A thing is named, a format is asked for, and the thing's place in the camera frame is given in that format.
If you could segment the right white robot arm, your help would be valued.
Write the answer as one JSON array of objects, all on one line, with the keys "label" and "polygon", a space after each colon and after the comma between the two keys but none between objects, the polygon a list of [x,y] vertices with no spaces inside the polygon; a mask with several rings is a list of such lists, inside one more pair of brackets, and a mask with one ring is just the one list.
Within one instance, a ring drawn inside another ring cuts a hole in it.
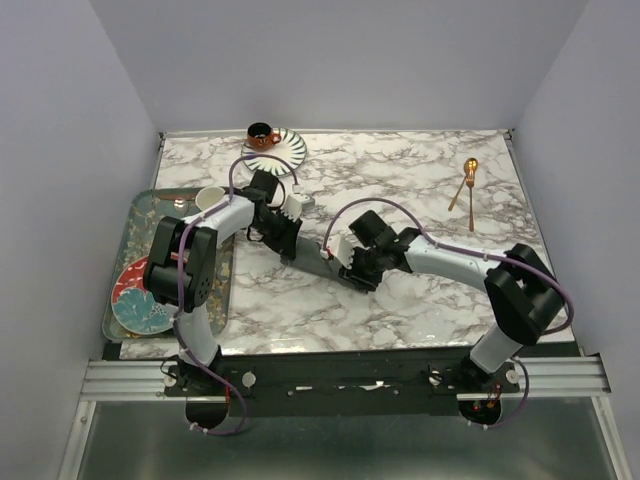
[{"label": "right white robot arm", "polygon": [[503,364],[535,345],[565,305],[555,278],[527,245],[517,244],[502,255],[446,246],[418,228],[396,232],[372,210],[352,222],[350,230],[358,246],[336,235],[326,249],[340,264],[339,276],[357,287],[372,291],[384,272],[400,270],[444,277],[487,295],[495,325],[459,367],[459,378],[471,391],[493,384]]}]

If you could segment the copper fork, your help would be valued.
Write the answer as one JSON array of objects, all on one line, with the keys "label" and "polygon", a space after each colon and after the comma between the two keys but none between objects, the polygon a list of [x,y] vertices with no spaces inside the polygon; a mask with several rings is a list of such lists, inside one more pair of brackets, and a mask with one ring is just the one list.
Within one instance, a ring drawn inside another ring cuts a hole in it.
[{"label": "copper fork", "polygon": [[469,231],[475,231],[475,220],[474,220],[474,205],[473,205],[473,188],[474,183],[471,181],[466,182],[469,194]]}]

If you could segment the grey cloth napkin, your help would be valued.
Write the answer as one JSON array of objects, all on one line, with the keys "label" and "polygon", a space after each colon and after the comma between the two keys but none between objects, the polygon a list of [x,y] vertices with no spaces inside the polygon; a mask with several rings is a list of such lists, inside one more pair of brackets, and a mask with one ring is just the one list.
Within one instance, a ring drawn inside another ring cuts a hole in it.
[{"label": "grey cloth napkin", "polygon": [[323,258],[320,253],[320,244],[315,240],[298,236],[294,241],[285,245],[280,253],[280,259],[283,264],[296,270],[340,281],[341,264],[335,260]]}]

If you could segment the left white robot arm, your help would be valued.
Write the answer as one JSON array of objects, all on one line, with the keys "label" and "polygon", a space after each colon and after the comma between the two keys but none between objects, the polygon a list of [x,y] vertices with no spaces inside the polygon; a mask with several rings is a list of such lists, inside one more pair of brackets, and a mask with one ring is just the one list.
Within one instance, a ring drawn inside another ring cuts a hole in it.
[{"label": "left white robot arm", "polygon": [[212,364],[219,345],[209,325],[206,302],[213,289],[221,245],[242,230],[254,230],[275,253],[293,259],[308,197],[293,185],[283,204],[271,206],[280,181],[258,171],[248,186],[207,187],[197,195],[204,204],[184,218],[166,216],[157,225],[147,257],[143,286],[170,316],[179,358],[191,364],[187,382],[201,395],[214,393],[222,380]]}]

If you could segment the gold spoon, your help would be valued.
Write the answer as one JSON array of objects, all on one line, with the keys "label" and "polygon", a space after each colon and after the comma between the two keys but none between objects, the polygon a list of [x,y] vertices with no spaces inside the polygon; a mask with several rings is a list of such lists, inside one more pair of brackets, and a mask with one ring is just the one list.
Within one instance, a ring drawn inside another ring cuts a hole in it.
[{"label": "gold spoon", "polygon": [[463,173],[464,173],[464,177],[455,193],[455,195],[453,196],[452,200],[449,203],[448,206],[448,210],[452,211],[458,201],[459,195],[462,192],[464,187],[468,187],[470,190],[473,189],[473,187],[475,186],[475,180],[476,180],[476,173],[478,171],[479,168],[479,161],[474,158],[468,158],[463,165]]}]

